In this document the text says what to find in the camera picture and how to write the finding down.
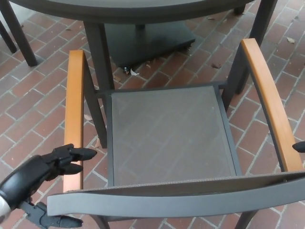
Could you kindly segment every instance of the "robotic hand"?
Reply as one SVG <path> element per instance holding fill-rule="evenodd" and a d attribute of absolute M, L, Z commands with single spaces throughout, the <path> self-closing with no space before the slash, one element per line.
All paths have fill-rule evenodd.
<path fill-rule="evenodd" d="M 96 151 L 87 148 L 74 148 L 73 144 L 55 148 L 46 155 L 36 155 L 15 169 L 0 183 L 0 223 L 16 208 L 24 210 L 27 220 L 39 228 L 50 226 L 62 228 L 77 228 L 82 221 L 69 216 L 49 217 L 47 206 L 39 202 L 31 203 L 31 196 L 44 181 L 50 181 L 57 176 L 77 174 L 82 166 L 71 162 L 90 160 Z"/>

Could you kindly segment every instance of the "gray mesh fabric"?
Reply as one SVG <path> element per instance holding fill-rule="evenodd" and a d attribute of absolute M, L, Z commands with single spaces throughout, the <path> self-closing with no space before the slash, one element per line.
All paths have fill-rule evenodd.
<path fill-rule="evenodd" d="M 235 175 L 214 88 L 112 94 L 114 185 Z"/>

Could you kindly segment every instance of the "dry leaf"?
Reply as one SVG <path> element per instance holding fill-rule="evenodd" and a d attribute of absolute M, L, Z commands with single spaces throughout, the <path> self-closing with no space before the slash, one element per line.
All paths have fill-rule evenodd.
<path fill-rule="evenodd" d="M 100 139 L 97 138 L 97 139 L 96 139 L 96 143 L 95 143 L 95 145 L 94 145 L 94 148 L 96 149 L 96 148 L 98 148 L 98 147 L 100 147 L 100 146 L 101 146 Z"/>
<path fill-rule="evenodd" d="M 84 118 L 87 120 L 87 121 L 91 121 L 92 120 L 92 117 L 90 115 L 87 115 L 87 114 L 84 114 Z"/>
<path fill-rule="evenodd" d="M 220 65 L 220 64 L 219 64 L 219 65 L 216 65 L 216 64 L 212 63 L 212 64 L 211 64 L 211 67 L 212 67 L 212 68 L 216 68 L 216 69 L 220 69 L 220 68 L 221 68 L 221 65 Z"/>
<path fill-rule="evenodd" d="M 117 81 L 117 82 L 120 82 L 121 81 L 121 78 L 116 76 L 116 75 L 113 75 L 113 78 Z"/>
<path fill-rule="evenodd" d="M 140 73 L 135 73 L 132 69 L 130 69 L 130 74 L 131 75 L 140 75 Z"/>
<path fill-rule="evenodd" d="M 292 39 L 292 38 L 290 38 L 290 37 L 287 37 L 287 40 L 288 40 L 288 42 L 291 43 L 291 44 L 294 44 L 294 43 L 295 43 L 295 40 Z"/>

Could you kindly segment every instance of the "brick paving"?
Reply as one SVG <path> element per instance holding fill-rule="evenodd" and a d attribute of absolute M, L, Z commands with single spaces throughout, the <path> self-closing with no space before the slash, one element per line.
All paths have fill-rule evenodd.
<path fill-rule="evenodd" d="M 126 76 L 113 65 L 116 88 L 158 87 L 203 83 L 225 79 L 240 40 L 247 37 L 259 1 L 248 4 L 245 14 L 231 11 L 187 20 L 196 35 L 190 50 L 157 58 L 134 69 L 140 76 Z M 35 154 L 45 154 L 63 144 L 65 85 L 69 50 L 84 49 L 91 67 L 83 23 L 34 14 L 23 29 L 39 65 L 27 66 L 20 51 L 11 55 L 0 40 L 0 179 Z M 279 0 L 262 44 L 276 86 L 285 105 L 297 141 L 305 140 L 305 2 Z M 245 174 L 279 172 L 266 120 L 253 84 L 249 81 L 228 111 L 237 153 Z M 84 123 L 84 144 L 93 147 L 96 131 L 91 121 Z M 85 162 L 85 188 L 107 185 L 107 153 Z M 35 201 L 61 192 L 62 181 L 44 183 L 33 196 Z M 259 211 L 249 228 L 304 228 L 305 204 L 298 202 Z M 88 216 L 83 228 L 96 228 Z M 239 214 L 186 219 L 141 219 L 111 223 L 112 229 L 215 229 L 234 228 Z M 2 229 L 36 229 L 14 211 Z"/>

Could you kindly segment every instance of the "wooden armrest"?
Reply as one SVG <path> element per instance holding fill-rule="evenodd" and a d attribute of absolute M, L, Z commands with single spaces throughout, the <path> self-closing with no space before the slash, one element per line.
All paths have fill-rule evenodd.
<path fill-rule="evenodd" d="M 241 44 L 252 71 L 256 90 L 265 108 L 270 131 L 274 134 L 279 160 L 281 159 L 285 171 L 302 170 L 301 157 L 292 148 L 295 143 L 294 135 L 263 54 L 255 39 L 244 39 Z"/>
<path fill-rule="evenodd" d="M 85 54 L 70 51 L 66 92 L 65 144 L 83 147 L 83 78 Z M 63 176 L 63 191 L 83 189 L 83 172 Z"/>

